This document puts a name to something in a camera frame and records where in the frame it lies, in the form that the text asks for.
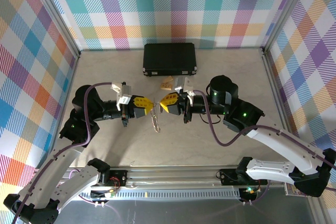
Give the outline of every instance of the colorful plaid wall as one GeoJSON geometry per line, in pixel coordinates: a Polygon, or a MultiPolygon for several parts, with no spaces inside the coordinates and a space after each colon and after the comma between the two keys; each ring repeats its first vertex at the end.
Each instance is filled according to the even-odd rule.
{"type": "Polygon", "coordinates": [[[283,6],[281,0],[54,1],[83,49],[178,41],[200,48],[260,47],[283,6]]]}
{"type": "MultiPolygon", "coordinates": [[[[299,0],[271,55],[295,134],[336,149],[336,0],[299,0]]],[[[330,186],[336,187],[334,170],[330,186]]],[[[336,221],[335,194],[324,199],[336,221]]]]}
{"type": "Polygon", "coordinates": [[[262,46],[262,47],[264,47],[264,46],[266,45],[266,43],[267,43],[267,41],[268,41],[268,38],[269,38],[270,34],[272,33],[272,31],[273,31],[273,29],[274,29],[276,23],[278,22],[278,20],[279,20],[279,18],[280,18],[280,15],[281,15],[281,13],[282,13],[282,11],[283,11],[285,5],[287,4],[287,2],[288,2],[288,0],[282,0],[282,1],[281,1],[281,3],[280,3],[280,5],[279,5],[279,7],[278,7],[278,9],[277,9],[277,11],[276,11],[276,13],[275,13],[273,19],[272,19],[272,22],[271,22],[270,26],[269,26],[268,29],[267,29],[266,35],[265,35],[265,37],[264,37],[264,40],[263,40],[262,43],[261,43],[261,46],[262,46]]]}
{"type": "Polygon", "coordinates": [[[46,157],[74,68],[40,0],[0,0],[0,223],[2,204],[46,157]]]}

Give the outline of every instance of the table surface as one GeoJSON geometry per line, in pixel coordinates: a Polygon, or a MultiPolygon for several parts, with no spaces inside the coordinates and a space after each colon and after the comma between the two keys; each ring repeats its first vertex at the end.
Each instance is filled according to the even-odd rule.
{"type": "MultiPolygon", "coordinates": [[[[132,94],[148,97],[156,102],[173,91],[160,90],[165,77],[146,77],[142,74],[143,50],[84,51],[66,106],[63,124],[69,118],[75,91],[82,85],[98,82],[123,82],[132,87],[132,94]]],[[[280,123],[266,71],[258,49],[196,50],[197,74],[190,77],[194,89],[205,91],[212,77],[224,74],[239,87],[239,97],[250,102],[280,123]]],[[[103,101],[115,100],[110,87],[97,87],[103,101]]],[[[100,130],[89,146],[73,162],[72,167],[84,167],[95,157],[111,166],[138,165],[236,165],[244,156],[265,161],[284,158],[255,140],[240,137],[229,147],[220,147],[209,125],[198,115],[192,122],[183,123],[183,116],[159,114],[160,133],[153,129],[151,117],[131,119],[128,127],[121,120],[98,122],[100,130]]],[[[222,142],[228,142],[235,132],[219,123],[214,125],[222,142]]]]}

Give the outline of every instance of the small tan block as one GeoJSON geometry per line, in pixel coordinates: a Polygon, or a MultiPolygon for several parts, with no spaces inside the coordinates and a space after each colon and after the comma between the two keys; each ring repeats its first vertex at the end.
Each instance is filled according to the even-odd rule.
{"type": "Polygon", "coordinates": [[[160,89],[163,89],[163,90],[172,90],[172,88],[173,88],[173,85],[172,84],[167,84],[167,83],[163,83],[160,86],[160,89]]]}
{"type": "Polygon", "coordinates": [[[168,76],[168,77],[166,77],[166,78],[162,81],[162,83],[168,83],[168,82],[170,82],[170,81],[172,81],[172,80],[174,80],[174,78],[173,78],[172,76],[168,76]]]}

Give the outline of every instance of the cable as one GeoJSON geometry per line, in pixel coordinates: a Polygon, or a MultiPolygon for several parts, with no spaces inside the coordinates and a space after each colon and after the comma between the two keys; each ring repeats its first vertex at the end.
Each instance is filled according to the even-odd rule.
{"type": "Polygon", "coordinates": [[[224,176],[228,177],[229,179],[233,180],[233,181],[238,181],[237,179],[233,179],[230,176],[226,175],[224,172],[222,172],[221,170],[219,170],[218,172],[216,172],[216,178],[220,179],[219,177],[217,177],[218,173],[223,173],[224,176]]]}
{"type": "MultiPolygon", "coordinates": [[[[267,186],[266,186],[265,190],[262,192],[262,194],[260,195],[260,197],[256,198],[255,200],[251,200],[251,203],[252,202],[256,203],[256,202],[260,201],[262,198],[264,198],[265,195],[267,194],[267,191],[268,191],[270,185],[271,185],[271,181],[269,180],[268,183],[267,183],[267,186]]],[[[241,199],[243,201],[245,201],[245,202],[249,202],[249,200],[247,200],[247,199],[244,199],[244,198],[241,198],[241,199]]]]}
{"type": "Polygon", "coordinates": [[[331,188],[331,187],[326,187],[325,189],[328,191],[336,191],[336,188],[331,188]]]}
{"type": "Polygon", "coordinates": [[[209,88],[210,88],[210,83],[209,83],[208,86],[206,86],[206,89],[205,89],[207,95],[210,95],[210,94],[209,94],[209,88]]]}
{"type": "Polygon", "coordinates": [[[112,177],[111,180],[116,180],[116,181],[118,181],[118,183],[119,183],[119,187],[118,187],[118,189],[119,189],[120,186],[121,186],[120,180],[119,180],[117,177],[112,177]]]}
{"type": "MultiPolygon", "coordinates": [[[[330,167],[332,167],[333,169],[336,170],[336,166],[334,164],[332,164],[331,162],[329,162],[328,160],[326,160],[325,158],[321,157],[320,155],[318,155],[317,153],[315,153],[314,151],[312,151],[311,149],[309,149],[308,147],[306,147],[305,145],[301,144],[300,142],[298,142],[297,140],[295,140],[293,137],[291,137],[290,135],[278,130],[278,129],[275,129],[273,127],[270,127],[270,126],[265,126],[265,125],[253,125],[253,126],[250,126],[250,127],[246,127],[245,129],[241,130],[231,141],[227,142],[227,143],[222,143],[216,133],[215,133],[215,130],[214,130],[214,127],[212,125],[212,120],[211,120],[211,116],[210,116],[210,109],[209,109],[209,105],[207,103],[207,98],[206,98],[206,95],[200,91],[200,90],[194,90],[194,93],[198,93],[200,94],[202,97],[203,97],[203,100],[204,100],[204,105],[205,105],[205,111],[206,111],[206,115],[208,117],[208,122],[209,122],[209,127],[210,127],[210,130],[212,132],[212,135],[214,137],[214,139],[216,140],[216,142],[220,145],[220,146],[223,146],[223,147],[228,147],[230,145],[232,145],[241,135],[243,135],[244,133],[248,133],[250,132],[251,130],[256,130],[257,128],[262,128],[262,129],[267,129],[269,131],[272,131],[272,132],[275,132],[277,133],[278,135],[281,135],[283,137],[285,137],[287,140],[291,141],[292,143],[296,144],[297,146],[301,147],[302,149],[304,149],[306,152],[308,152],[309,154],[311,154],[312,156],[316,157],[318,160],[326,163],[327,165],[329,165],[330,167]]],[[[326,190],[330,190],[330,191],[336,191],[336,189],[334,188],[330,188],[330,187],[326,187],[326,190]]],[[[264,194],[262,194],[258,199],[257,201],[259,201],[261,198],[264,197],[264,194]]]]}
{"type": "MultiPolygon", "coordinates": [[[[71,175],[72,175],[73,172],[79,172],[79,169],[72,169],[71,172],[69,173],[69,179],[71,179],[71,175]]],[[[96,205],[95,203],[93,203],[92,201],[90,201],[90,200],[88,200],[88,199],[85,199],[85,198],[84,198],[83,196],[81,196],[81,195],[78,195],[78,197],[79,197],[80,199],[82,199],[83,201],[85,201],[86,203],[89,203],[89,204],[92,204],[92,205],[96,205]]],[[[109,206],[109,205],[107,205],[107,204],[104,204],[104,206],[105,206],[105,207],[108,207],[108,208],[111,208],[111,209],[117,214],[117,216],[118,216],[120,222],[122,222],[122,221],[121,221],[121,216],[120,216],[119,212],[118,212],[114,207],[109,206]]]]}
{"type": "Polygon", "coordinates": [[[61,149],[58,153],[56,153],[54,155],[54,159],[50,159],[45,166],[42,167],[42,169],[40,169],[39,173],[36,175],[36,178],[34,179],[34,181],[32,182],[30,188],[28,189],[28,193],[26,194],[26,196],[24,197],[24,199],[22,200],[19,208],[17,209],[14,219],[12,221],[12,224],[16,223],[17,218],[19,217],[23,206],[25,205],[26,201],[28,200],[29,196],[32,194],[32,191],[34,190],[37,182],[39,181],[39,179],[42,177],[43,173],[46,171],[46,169],[52,164],[52,162],[59,156],[61,155],[63,152],[65,152],[66,150],[70,149],[70,148],[75,148],[78,146],[84,146],[90,143],[91,141],[91,128],[90,128],[90,121],[89,121],[89,112],[88,112],[88,94],[89,92],[97,86],[102,86],[102,85],[112,85],[112,82],[101,82],[101,83],[96,83],[94,85],[91,85],[85,92],[84,95],[84,117],[85,117],[85,123],[86,123],[86,127],[87,127],[87,131],[88,131],[88,137],[86,139],[85,142],[83,143],[79,143],[79,144],[72,144],[72,145],[68,145],[66,147],[64,147],[63,149],[61,149]]]}
{"type": "MultiPolygon", "coordinates": [[[[215,122],[215,123],[212,123],[212,124],[217,124],[217,123],[220,123],[222,121],[221,117],[219,115],[216,115],[218,118],[219,118],[219,121],[218,122],[215,122]]],[[[206,123],[206,124],[209,124],[208,122],[204,121],[204,119],[202,118],[202,115],[200,114],[200,118],[201,120],[206,123]]]]}

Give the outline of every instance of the purple cable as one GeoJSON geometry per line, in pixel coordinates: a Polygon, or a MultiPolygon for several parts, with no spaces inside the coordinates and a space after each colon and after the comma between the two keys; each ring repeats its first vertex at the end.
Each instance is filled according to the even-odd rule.
{"type": "Polygon", "coordinates": [[[268,192],[268,189],[269,189],[270,185],[271,185],[271,181],[268,180],[267,186],[266,186],[264,192],[262,193],[262,195],[260,195],[260,197],[259,197],[259,198],[256,198],[255,200],[251,200],[251,202],[256,203],[256,202],[260,201],[262,198],[264,198],[265,195],[266,195],[266,193],[268,192]]]}
{"type": "MultiPolygon", "coordinates": [[[[79,172],[79,169],[72,169],[71,172],[69,173],[69,179],[71,179],[71,175],[73,174],[73,172],[79,172]]],[[[96,204],[93,203],[92,201],[89,201],[89,200],[85,199],[84,197],[82,197],[82,196],[80,196],[80,195],[78,195],[78,197],[81,198],[81,199],[82,199],[83,201],[85,201],[86,203],[89,203],[89,204],[92,204],[92,205],[96,205],[96,204]]],[[[118,212],[114,207],[109,206],[109,205],[106,205],[106,204],[105,204],[104,206],[106,206],[106,207],[108,207],[108,208],[111,208],[111,209],[117,214],[117,216],[118,216],[120,222],[122,222],[122,221],[121,221],[121,216],[120,216],[119,212],[118,212]]]]}
{"type": "MultiPolygon", "coordinates": [[[[69,146],[64,147],[63,149],[61,149],[58,153],[56,153],[54,155],[54,158],[57,158],[60,154],[62,154],[63,152],[65,152],[66,150],[70,149],[70,148],[74,148],[77,146],[84,146],[90,143],[91,141],[91,128],[90,128],[90,121],[89,121],[89,111],[88,111],[88,94],[89,92],[97,86],[102,86],[102,85],[112,85],[112,82],[101,82],[101,83],[96,83],[94,85],[91,85],[85,92],[84,95],[84,117],[85,117],[85,123],[86,123],[86,127],[88,130],[88,138],[84,143],[79,143],[79,144],[72,144],[69,146]]],[[[28,200],[30,193],[34,190],[35,185],[37,184],[37,182],[39,181],[39,179],[41,178],[41,176],[43,175],[43,173],[46,171],[46,169],[51,165],[51,163],[54,161],[54,159],[49,160],[46,165],[40,170],[40,172],[36,175],[36,178],[34,179],[34,181],[32,182],[32,185],[30,186],[28,193],[26,194],[25,198],[22,200],[19,208],[17,209],[14,219],[12,221],[12,224],[16,223],[17,218],[19,217],[23,206],[25,205],[26,201],[28,200]]]]}
{"type": "Polygon", "coordinates": [[[335,188],[331,188],[331,187],[326,187],[326,190],[328,190],[328,191],[336,191],[335,188]]]}
{"type": "MultiPolygon", "coordinates": [[[[307,151],[309,154],[311,154],[312,156],[315,156],[318,160],[325,162],[327,165],[329,165],[330,167],[332,167],[333,169],[336,170],[336,166],[332,163],[330,163],[328,160],[324,159],[323,157],[321,157],[320,155],[316,154],[315,152],[313,152],[311,149],[309,149],[308,147],[306,147],[305,145],[301,144],[300,142],[298,142],[297,140],[295,140],[293,137],[291,137],[290,135],[287,135],[286,133],[275,129],[273,127],[269,127],[269,126],[265,126],[265,125],[253,125],[250,127],[247,127],[243,130],[241,130],[231,141],[227,142],[227,143],[222,143],[214,130],[214,127],[212,125],[212,120],[211,120],[211,116],[210,116],[210,109],[209,109],[209,105],[208,105],[208,100],[206,98],[206,95],[200,91],[200,90],[194,90],[194,93],[199,93],[204,100],[204,105],[205,105],[205,111],[206,111],[206,116],[208,117],[208,122],[209,122],[209,127],[210,130],[212,132],[212,135],[214,136],[216,142],[223,147],[228,147],[230,145],[232,145],[241,135],[243,135],[244,133],[250,132],[251,130],[256,130],[257,128],[262,128],[262,129],[267,129],[269,131],[273,131],[275,133],[278,133],[280,135],[282,135],[283,137],[285,137],[287,140],[291,141],[292,143],[298,145],[299,147],[301,147],[302,149],[304,149],[305,151],[307,151]]],[[[330,187],[326,187],[326,190],[330,190],[330,191],[336,191],[336,189],[334,188],[330,188],[330,187]]],[[[262,196],[260,196],[258,199],[256,199],[255,201],[258,201],[259,199],[263,198],[264,194],[262,196]]]]}

